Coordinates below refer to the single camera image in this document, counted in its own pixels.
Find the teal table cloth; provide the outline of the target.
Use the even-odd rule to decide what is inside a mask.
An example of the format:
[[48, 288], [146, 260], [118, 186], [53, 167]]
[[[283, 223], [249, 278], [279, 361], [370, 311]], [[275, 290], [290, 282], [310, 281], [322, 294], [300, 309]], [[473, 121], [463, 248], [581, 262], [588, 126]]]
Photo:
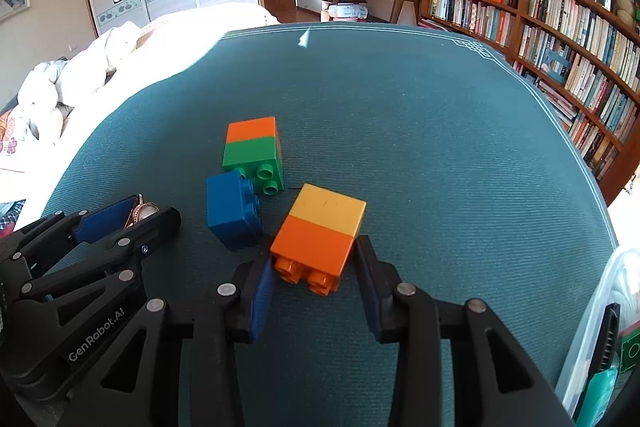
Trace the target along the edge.
[[[229, 251], [207, 228], [206, 179], [225, 173], [229, 124], [268, 116], [284, 190], [254, 189], [264, 234]], [[47, 206], [141, 193], [179, 210], [178, 239], [144, 267], [139, 311], [201, 296], [270, 254], [306, 183], [367, 203], [357, 239], [402, 281], [448, 303], [484, 300], [554, 391], [616, 237], [552, 105], [470, 38], [370, 24], [230, 32], [108, 115]], [[243, 425], [390, 425], [398, 347], [369, 329], [352, 251], [327, 296], [285, 282], [270, 258], [264, 330], [235, 347]]]

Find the teal Glide floss box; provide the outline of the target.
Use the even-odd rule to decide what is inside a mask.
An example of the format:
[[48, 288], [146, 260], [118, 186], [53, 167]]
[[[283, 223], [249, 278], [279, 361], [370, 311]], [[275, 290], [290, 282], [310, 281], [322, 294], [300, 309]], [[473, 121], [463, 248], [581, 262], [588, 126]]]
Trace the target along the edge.
[[602, 419], [612, 398], [617, 376], [618, 368], [615, 366], [593, 375], [575, 419], [577, 427], [594, 427]]

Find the blue building brick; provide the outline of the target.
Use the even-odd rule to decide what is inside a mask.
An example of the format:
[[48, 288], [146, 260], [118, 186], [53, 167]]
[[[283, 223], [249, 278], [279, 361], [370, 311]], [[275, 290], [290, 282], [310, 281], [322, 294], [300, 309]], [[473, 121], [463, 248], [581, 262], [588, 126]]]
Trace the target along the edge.
[[252, 182], [237, 171], [206, 179], [206, 223], [229, 251], [250, 247], [264, 234]]

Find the orange and green brick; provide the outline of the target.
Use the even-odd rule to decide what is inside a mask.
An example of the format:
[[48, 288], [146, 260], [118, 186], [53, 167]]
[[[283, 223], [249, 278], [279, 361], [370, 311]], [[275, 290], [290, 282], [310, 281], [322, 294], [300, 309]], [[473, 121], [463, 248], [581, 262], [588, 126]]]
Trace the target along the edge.
[[282, 192], [282, 148], [276, 118], [268, 116], [229, 124], [222, 169], [237, 171], [260, 194]]

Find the orange and yellow brick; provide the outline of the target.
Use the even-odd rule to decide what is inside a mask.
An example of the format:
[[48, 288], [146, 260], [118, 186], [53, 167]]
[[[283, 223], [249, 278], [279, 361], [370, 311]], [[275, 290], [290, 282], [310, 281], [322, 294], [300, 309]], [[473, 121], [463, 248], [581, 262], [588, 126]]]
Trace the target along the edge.
[[327, 296], [340, 286], [367, 203], [309, 183], [300, 189], [270, 247], [274, 269]]

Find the wooden bookshelf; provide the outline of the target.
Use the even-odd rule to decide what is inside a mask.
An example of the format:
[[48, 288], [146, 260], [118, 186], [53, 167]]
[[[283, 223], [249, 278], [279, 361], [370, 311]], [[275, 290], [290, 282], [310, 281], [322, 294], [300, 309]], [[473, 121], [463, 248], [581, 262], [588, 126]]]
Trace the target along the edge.
[[605, 202], [639, 168], [639, 37], [593, 0], [421, 0], [435, 23], [488, 44], [548, 98]]

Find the pink and green brick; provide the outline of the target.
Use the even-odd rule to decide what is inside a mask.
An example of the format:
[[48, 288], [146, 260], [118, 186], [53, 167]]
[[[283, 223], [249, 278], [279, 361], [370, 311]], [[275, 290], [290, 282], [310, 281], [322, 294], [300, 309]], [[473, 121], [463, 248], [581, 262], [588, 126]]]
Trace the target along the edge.
[[620, 373], [631, 371], [640, 358], [640, 321], [631, 324], [620, 338]]

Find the white bedding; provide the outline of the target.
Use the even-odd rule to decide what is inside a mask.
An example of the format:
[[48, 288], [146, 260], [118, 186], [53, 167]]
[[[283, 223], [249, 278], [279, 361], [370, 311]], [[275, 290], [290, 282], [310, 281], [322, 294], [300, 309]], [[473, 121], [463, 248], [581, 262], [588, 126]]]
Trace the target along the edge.
[[1, 111], [1, 232], [34, 217], [82, 144], [125, 101], [203, 57], [227, 32], [277, 17], [240, 2], [108, 30], [70, 60], [37, 64]]

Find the clear plastic bin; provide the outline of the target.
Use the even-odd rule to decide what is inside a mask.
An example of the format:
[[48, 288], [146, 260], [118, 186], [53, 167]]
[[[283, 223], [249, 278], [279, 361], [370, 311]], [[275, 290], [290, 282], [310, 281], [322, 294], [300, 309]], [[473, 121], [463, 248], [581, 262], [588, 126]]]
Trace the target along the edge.
[[570, 344], [555, 393], [574, 421], [587, 390], [589, 365], [596, 347], [605, 307], [620, 304], [620, 329], [612, 366], [618, 376], [608, 409], [596, 426], [637, 426], [639, 424], [639, 363], [620, 373], [620, 338], [622, 332], [639, 321], [639, 251], [617, 248], [606, 265], [577, 332]]

